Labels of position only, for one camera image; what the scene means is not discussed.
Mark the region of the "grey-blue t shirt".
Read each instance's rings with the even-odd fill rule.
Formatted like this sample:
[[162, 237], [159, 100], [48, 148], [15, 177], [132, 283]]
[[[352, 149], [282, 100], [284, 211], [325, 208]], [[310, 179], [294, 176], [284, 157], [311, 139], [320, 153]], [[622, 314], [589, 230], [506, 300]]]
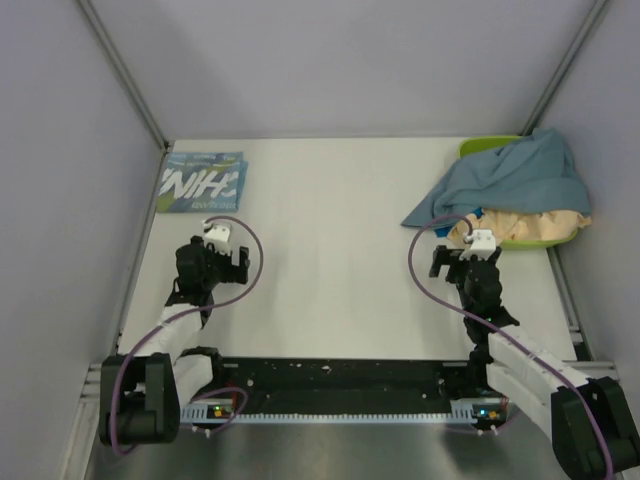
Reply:
[[457, 159], [401, 225], [451, 225], [447, 215], [478, 209], [521, 214], [570, 210], [591, 214], [587, 187], [574, 157], [555, 129], [536, 129], [504, 146]]

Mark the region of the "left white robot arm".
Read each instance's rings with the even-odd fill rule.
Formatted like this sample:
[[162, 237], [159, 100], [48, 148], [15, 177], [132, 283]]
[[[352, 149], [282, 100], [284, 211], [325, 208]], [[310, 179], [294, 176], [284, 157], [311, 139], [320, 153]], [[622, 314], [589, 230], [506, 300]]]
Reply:
[[118, 456], [139, 445], [174, 441], [182, 410], [192, 401], [240, 397], [239, 405], [215, 412], [230, 423], [249, 399], [244, 389], [225, 386], [217, 349], [190, 344], [217, 306], [216, 286], [254, 287], [248, 248], [233, 253], [228, 241], [194, 236], [175, 256], [177, 276], [156, 325], [127, 353], [101, 365], [99, 438]]

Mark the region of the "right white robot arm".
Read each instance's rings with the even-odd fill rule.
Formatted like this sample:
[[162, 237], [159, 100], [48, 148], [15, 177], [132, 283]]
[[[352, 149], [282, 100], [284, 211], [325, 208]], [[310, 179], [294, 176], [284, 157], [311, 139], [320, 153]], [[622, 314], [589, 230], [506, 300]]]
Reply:
[[604, 479], [638, 466], [639, 433], [622, 387], [559, 360], [526, 333], [502, 303], [500, 253], [481, 258], [444, 245], [433, 251], [429, 275], [448, 269], [445, 279], [456, 287], [474, 345], [469, 388], [508, 397], [549, 438], [571, 479]]

